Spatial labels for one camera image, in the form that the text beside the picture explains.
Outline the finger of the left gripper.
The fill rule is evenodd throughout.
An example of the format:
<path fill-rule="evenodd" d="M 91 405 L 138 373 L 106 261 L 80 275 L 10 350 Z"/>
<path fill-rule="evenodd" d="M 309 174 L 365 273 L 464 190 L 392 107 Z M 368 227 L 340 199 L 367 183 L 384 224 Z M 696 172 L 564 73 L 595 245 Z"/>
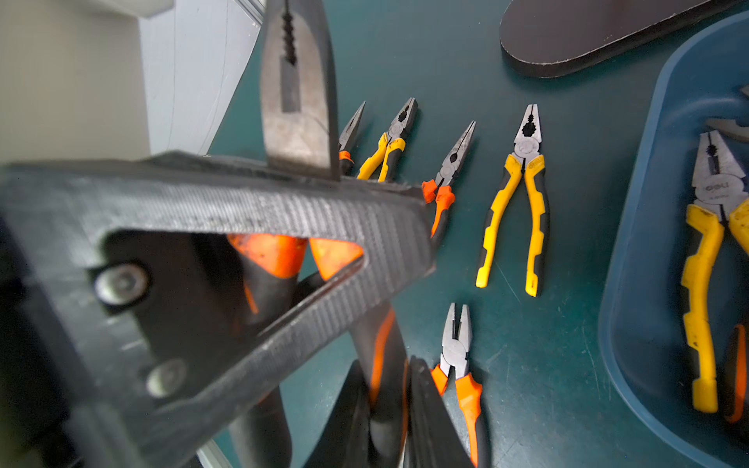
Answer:
<path fill-rule="evenodd" d="M 31 269 L 70 423 L 115 467 L 178 467 L 353 325 L 433 267 L 418 189 L 294 177 L 235 158 L 15 163 L 1 224 Z M 364 255 L 267 325 L 251 325 L 232 234 L 360 246 Z"/>

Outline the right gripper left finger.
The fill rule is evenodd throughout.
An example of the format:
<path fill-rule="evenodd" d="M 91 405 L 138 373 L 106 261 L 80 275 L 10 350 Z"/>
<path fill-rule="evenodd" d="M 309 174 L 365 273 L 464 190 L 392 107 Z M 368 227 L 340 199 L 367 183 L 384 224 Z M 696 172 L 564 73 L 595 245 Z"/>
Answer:
<path fill-rule="evenodd" d="M 355 360 L 333 411 L 304 467 L 370 466 L 370 401 L 362 366 Z"/>

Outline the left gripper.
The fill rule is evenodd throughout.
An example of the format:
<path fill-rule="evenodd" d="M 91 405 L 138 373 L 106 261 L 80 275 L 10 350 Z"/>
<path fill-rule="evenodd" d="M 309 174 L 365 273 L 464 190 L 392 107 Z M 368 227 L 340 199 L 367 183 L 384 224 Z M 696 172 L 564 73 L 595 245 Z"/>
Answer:
<path fill-rule="evenodd" d="M 30 267 L 10 228 L 1 224 L 1 465 L 115 467 L 117 453 L 101 430 L 71 424 L 64 383 L 51 345 L 28 314 L 51 313 L 49 302 L 28 304 Z"/>

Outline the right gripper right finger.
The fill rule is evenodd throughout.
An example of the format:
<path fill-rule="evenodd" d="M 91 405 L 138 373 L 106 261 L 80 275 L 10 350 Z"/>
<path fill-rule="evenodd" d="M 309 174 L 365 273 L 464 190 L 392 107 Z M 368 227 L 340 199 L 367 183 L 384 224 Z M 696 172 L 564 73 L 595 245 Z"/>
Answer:
<path fill-rule="evenodd" d="M 472 467 L 427 362 L 410 362 L 407 467 Z"/>

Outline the small orange pliers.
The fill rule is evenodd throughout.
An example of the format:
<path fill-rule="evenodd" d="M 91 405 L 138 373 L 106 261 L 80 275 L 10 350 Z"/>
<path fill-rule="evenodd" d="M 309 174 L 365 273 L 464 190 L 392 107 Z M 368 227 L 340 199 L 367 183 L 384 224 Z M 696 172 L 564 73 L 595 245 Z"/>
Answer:
<path fill-rule="evenodd" d="M 490 467 L 490 444 L 486 418 L 482 409 L 483 386 L 469 370 L 469 351 L 472 343 L 470 309 L 467 304 L 458 311 L 453 302 L 447 313 L 441 339 L 439 364 L 432 370 L 438 392 L 444 395 L 454 374 L 458 406 L 463 414 L 468 439 L 469 456 L 475 467 Z"/>

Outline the orange long nose pliers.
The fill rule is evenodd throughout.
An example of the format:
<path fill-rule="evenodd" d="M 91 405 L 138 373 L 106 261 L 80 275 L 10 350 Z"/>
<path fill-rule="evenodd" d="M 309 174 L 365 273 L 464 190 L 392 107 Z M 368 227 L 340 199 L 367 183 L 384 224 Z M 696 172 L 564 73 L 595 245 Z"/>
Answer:
<path fill-rule="evenodd" d="M 438 248 L 447 231 L 450 219 L 450 208 L 456 196 L 453 185 L 460 174 L 466 154 L 472 143 L 476 121 L 471 121 L 449 154 L 444 158 L 440 171 L 430 181 L 421 184 L 422 196 L 426 204 L 435 204 L 435 216 L 431 227 L 431 241 Z"/>

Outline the yellow grey pliers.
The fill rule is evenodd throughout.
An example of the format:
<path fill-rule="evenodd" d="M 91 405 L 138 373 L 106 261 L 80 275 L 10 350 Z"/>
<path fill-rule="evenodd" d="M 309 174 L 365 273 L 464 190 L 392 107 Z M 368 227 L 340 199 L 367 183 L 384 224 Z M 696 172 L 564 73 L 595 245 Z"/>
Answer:
<path fill-rule="evenodd" d="M 380 168 L 379 183 L 394 181 L 418 109 L 417 100 L 410 97 L 392 120 L 388 130 L 380 137 L 378 150 L 362 164 L 357 179 L 370 179 L 374 171 Z"/>

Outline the yellow handled end nippers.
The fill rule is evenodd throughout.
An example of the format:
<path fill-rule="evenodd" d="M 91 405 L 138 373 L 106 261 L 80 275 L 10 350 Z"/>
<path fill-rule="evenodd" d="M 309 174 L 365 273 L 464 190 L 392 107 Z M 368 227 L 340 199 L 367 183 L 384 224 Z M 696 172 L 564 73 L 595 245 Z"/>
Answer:
<path fill-rule="evenodd" d="M 708 118 L 705 125 L 737 142 L 748 142 L 748 126 L 739 124 L 735 119 Z"/>

